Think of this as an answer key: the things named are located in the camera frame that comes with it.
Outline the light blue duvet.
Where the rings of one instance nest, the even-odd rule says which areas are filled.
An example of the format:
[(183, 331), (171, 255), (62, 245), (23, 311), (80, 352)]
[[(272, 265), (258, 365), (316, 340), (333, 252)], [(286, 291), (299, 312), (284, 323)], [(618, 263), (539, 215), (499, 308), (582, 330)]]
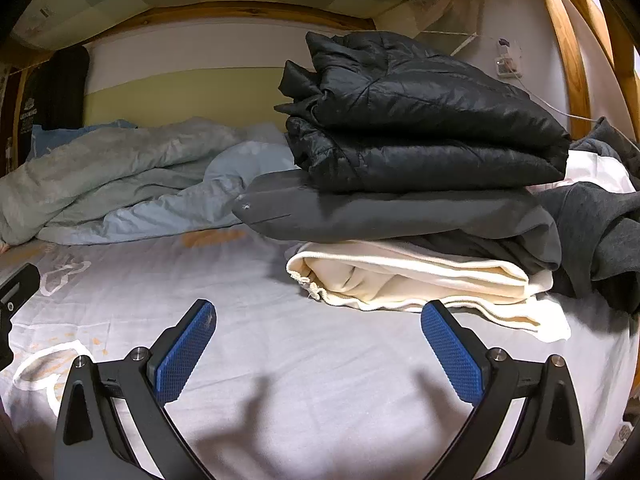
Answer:
[(292, 170), (291, 150), (280, 143), (245, 141), (227, 148), (209, 163), (203, 181), (176, 194), (165, 194), (119, 208), (100, 220), (77, 226), (53, 222), (37, 234), (60, 245), (99, 245), (234, 226), (232, 203), (256, 178)]

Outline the black puffer down jacket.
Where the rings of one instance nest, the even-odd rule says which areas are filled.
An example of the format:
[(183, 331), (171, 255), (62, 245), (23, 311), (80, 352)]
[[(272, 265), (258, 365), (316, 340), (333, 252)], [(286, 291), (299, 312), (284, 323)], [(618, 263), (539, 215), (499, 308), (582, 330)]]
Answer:
[(328, 192), (525, 188), (562, 180), (570, 136), (526, 92), (394, 32), (308, 32), (286, 62), (286, 140)]

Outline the dark grey hoodie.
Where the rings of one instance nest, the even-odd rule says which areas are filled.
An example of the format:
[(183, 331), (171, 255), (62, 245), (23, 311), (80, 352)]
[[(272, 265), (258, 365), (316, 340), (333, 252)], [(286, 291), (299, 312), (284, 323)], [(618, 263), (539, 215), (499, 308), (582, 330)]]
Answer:
[(558, 228), (562, 261), (553, 290), (598, 292), (614, 310), (639, 312), (639, 145), (604, 117), (570, 148), (587, 157), (589, 181), (537, 194)]

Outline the folded cream garment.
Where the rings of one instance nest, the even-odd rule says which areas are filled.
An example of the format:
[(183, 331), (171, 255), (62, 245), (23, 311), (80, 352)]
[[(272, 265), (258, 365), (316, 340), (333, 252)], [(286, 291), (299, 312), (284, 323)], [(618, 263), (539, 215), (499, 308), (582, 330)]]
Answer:
[(549, 270), (529, 274), (509, 261), (349, 240), (303, 244), (288, 258), (286, 272), (311, 298), (334, 307), (418, 312), (438, 300), (547, 344), (570, 338), (563, 308), (548, 296)]

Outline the grey-green quilt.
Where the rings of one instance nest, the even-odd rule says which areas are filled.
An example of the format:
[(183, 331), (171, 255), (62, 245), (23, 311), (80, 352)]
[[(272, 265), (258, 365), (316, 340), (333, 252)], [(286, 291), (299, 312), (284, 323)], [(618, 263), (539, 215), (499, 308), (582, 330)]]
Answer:
[(34, 158), (1, 179), (1, 244), (48, 223), (77, 226), (203, 181), (217, 155), (245, 141), (280, 143), (273, 124), (235, 129), (191, 118), (153, 128), (102, 128)]

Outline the blue pillow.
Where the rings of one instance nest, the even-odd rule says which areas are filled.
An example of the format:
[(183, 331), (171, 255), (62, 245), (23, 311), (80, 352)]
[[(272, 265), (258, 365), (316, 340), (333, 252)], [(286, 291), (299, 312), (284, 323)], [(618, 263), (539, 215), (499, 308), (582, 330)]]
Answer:
[(32, 137), (30, 138), (30, 151), (26, 160), (41, 157), (42, 155), (50, 153), (50, 151), (55, 148), (59, 148), (60, 146), (70, 143), (89, 132), (102, 128), (134, 129), (136, 128), (136, 125), (123, 119), (117, 119), (114, 122), (108, 122), (107, 124), (85, 126), (79, 129), (43, 130), (40, 125), (33, 125)]

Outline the wall socket with charger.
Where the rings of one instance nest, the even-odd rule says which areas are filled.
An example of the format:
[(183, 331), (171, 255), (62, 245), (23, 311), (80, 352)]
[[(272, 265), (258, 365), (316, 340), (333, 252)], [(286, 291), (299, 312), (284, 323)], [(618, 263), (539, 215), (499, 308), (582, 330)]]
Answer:
[(499, 38), (497, 40), (496, 74), (501, 79), (521, 78), (522, 49), (515, 41)]

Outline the black hanging bag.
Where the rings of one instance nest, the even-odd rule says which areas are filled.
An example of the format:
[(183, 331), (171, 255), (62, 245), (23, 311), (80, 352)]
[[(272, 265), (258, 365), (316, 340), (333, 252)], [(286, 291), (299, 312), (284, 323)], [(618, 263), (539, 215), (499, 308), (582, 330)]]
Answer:
[(84, 121), (90, 54), (85, 46), (58, 50), (27, 77), (18, 115), (17, 161), (32, 149), (32, 127), (44, 131), (79, 129)]

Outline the folded grey garment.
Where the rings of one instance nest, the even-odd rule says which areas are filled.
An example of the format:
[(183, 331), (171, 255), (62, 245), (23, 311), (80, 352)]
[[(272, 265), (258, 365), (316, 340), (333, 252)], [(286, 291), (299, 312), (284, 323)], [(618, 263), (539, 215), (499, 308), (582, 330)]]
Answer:
[(405, 240), (445, 255), (512, 262), (529, 274), (554, 271), (562, 259), (551, 214), (524, 190), (332, 194), (302, 170), (288, 170), (256, 178), (232, 211), (276, 240)]

